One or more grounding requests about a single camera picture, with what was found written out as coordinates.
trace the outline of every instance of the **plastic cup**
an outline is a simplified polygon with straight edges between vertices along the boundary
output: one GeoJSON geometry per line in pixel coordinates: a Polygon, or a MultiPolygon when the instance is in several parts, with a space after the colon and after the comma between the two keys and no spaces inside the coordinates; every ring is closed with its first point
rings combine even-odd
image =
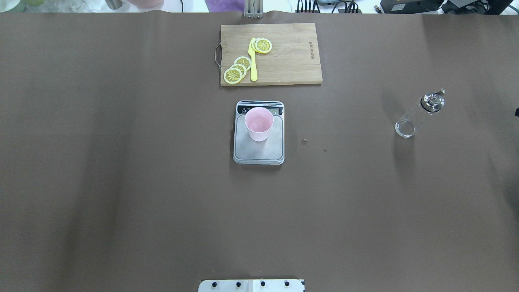
{"type": "Polygon", "coordinates": [[[253,108],[245,115],[245,125],[254,141],[264,141],[274,124],[274,116],[266,108],[253,108]]]}

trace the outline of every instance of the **glass bottle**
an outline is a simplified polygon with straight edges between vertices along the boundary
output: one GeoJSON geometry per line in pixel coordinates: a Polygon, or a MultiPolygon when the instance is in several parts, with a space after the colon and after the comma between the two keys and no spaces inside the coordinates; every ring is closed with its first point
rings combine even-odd
{"type": "Polygon", "coordinates": [[[439,112],[445,105],[445,90],[428,92],[420,98],[394,125],[398,135],[404,138],[414,136],[418,127],[431,115],[439,112]]]}

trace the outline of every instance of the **scale platform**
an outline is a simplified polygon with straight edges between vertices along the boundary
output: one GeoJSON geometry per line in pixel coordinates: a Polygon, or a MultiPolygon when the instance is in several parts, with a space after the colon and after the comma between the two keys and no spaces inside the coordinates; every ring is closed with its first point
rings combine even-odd
{"type": "Polygon", "coordinates": [[[285,106],[279,101],[241,100],[236,104],[233,160],[239,164],[280,165],[285,161],[285,106]],[[268,138],[257,142],[249,136],[245,114],[264,107],[274,116],[268,138]]]}

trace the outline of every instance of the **brown table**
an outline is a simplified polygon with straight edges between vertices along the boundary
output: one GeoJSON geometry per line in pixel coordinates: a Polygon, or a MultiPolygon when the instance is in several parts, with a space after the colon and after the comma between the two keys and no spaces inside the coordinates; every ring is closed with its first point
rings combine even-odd
{"type": "Polygon", "coordinates": [[[1,14],[0,28],[1,291],[519,290],[518,17],[1,14]],[[316,23],[322,85],[219,86],[221,24],[286,22],[316,23]],[[445,108],[396,135],[442,87],[445,108]],[[233,162],[240,99],[285,103],[283,165],[233,162]]]}

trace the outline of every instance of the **lemon slice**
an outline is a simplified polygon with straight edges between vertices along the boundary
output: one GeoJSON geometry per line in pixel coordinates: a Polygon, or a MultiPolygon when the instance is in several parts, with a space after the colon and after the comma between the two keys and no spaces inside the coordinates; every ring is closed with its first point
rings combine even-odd
{"type": "Polygon", "coordinates": [[[247,67],[245,67],[242,64],[234,64],[231,66],[231,68],[238,68],[241,71],[242,78],[245,77],[245,74],[247,74],[247,67]]]}
{"type": "Polygon", "coordinates": [[[272,50],[272,43],[266,38],[257,38],[254,41],[254,50],[266,54],[272,50]]]}
{"type": "Polygon", "coordinates": [[[224,80],[229,84],[236,84],[240,82],[245,75],[241,73],[240,69],[231,67],[224,72],[224,80]]]}
{"type": "Polygon", "coordinates": [[[245,69],[249,70],[251,68],[251,59],[249,59],[249,57],[241,56],[234,60],[234,64],[242,64],[245,66],[245,69]]]}

